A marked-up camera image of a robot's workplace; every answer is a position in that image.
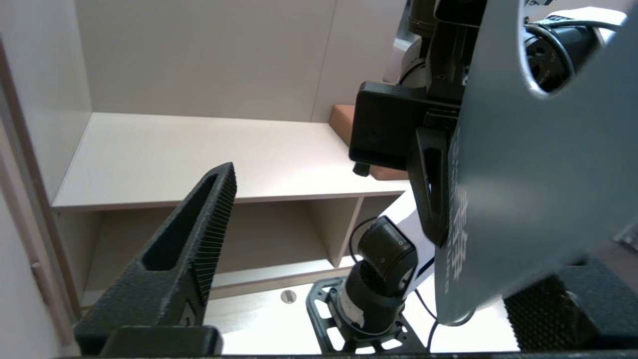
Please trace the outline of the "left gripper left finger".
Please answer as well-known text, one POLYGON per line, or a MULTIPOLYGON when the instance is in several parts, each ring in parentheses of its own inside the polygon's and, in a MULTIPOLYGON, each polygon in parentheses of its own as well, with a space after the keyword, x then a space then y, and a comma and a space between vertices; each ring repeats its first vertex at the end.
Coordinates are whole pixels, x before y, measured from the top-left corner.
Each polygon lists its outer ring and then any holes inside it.
POLYGON ((237 193, 232 162, 208 171, 74 328, 79 345, 118 329, 202 321, 237 193))

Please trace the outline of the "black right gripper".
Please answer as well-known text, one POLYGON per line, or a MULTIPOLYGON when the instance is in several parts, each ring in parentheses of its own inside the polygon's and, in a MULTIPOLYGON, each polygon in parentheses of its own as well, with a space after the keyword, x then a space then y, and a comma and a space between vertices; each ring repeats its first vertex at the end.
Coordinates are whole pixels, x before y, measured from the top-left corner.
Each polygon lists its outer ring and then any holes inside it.
POLYGON ((371 81, 360 85, 354 107, 349 159, 407 170, 423 233, 437 248, 449 233, 447 136, 460 109, 426 88, 371 81))

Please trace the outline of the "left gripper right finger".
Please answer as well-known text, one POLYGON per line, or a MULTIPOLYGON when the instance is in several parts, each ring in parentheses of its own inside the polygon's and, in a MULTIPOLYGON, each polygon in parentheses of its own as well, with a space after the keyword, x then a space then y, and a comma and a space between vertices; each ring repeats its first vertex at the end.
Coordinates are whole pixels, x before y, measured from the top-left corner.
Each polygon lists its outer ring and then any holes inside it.
POLYGON ((595 258, 504 299, 522 352, 635 350, 637 294, 595 258))

